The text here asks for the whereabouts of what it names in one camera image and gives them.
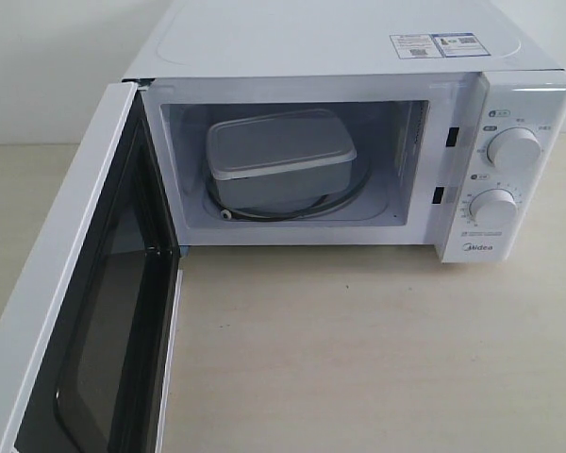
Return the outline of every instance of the gray container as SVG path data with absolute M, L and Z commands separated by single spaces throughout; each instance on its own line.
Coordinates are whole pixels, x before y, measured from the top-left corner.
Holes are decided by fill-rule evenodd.
M 357 151 L 340 118 L 311 109 L 214 125 L 207 155 L 223 205 L 243 209 L 344 191 Z

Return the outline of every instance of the microwave top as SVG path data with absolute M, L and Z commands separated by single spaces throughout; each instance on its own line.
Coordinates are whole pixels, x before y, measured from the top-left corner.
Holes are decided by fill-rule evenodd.
M 175 0 L 124 79 L 557 69 L 488 0 Z

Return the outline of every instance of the container lid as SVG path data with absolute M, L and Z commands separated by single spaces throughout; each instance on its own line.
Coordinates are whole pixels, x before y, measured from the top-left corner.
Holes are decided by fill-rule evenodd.
M 214 125 L 207 155 L 214 178 L 227 180 L 343 163 L 357 151 L 335 113 L 309 109 Z

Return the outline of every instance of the control panel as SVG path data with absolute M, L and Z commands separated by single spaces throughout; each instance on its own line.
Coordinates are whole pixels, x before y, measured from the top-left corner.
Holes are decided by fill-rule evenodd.
M 486 73 L 486 93 L 442 261 L 509 253 L 566 114 L 563 71 Z

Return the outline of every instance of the white wall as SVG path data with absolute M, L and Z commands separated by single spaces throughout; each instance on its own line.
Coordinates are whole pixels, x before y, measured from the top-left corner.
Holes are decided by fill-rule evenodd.
M 566 0 L 493 1 L 566 66 Z M 0 143 L 79 142 L 169 3 L 0 0 Z

